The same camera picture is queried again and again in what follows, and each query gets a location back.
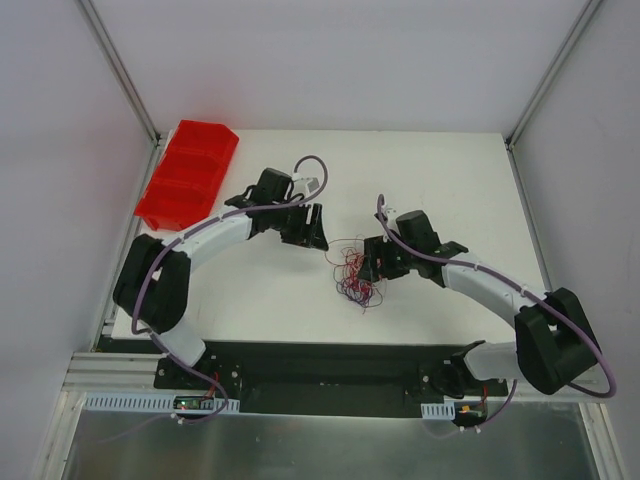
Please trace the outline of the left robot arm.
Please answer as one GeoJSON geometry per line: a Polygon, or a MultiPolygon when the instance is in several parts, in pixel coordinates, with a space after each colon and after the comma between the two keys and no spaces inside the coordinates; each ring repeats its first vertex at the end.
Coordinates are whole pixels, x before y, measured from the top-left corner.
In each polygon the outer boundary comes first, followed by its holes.
{"type": "Polygon", "coordinates": [[[165,239],[137,236],[117,279],[113,301],[178,360],[176,375],[188,388],[204,387],[211,365],[204,341],[185,319],[191,274],[224,250],[273,230],[284,244],[328,250],[322,205],[313,200],[325,180],[263,170],[258,182],[198,223],[165,239]]]}

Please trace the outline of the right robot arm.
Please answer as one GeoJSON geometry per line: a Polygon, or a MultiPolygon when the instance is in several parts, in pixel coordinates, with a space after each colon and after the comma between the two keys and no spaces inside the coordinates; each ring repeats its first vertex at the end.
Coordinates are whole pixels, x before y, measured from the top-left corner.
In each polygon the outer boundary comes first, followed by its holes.
{"type": "Polygon", "coordinates": [[[362,281],[393,280],[412,271],[460,293],[501,318],[514,331],[509,342],[478,340],[451,355],[434,381],[459,398],[486,380],[525,381],[552,395],[596,366],[600,346],[577,296],[570,290],[530,289],[489,266],[467,247],[442,242],[427,215],[415,210],[398,217],[395,229],[368,237],[358,272],[362,281]]]}

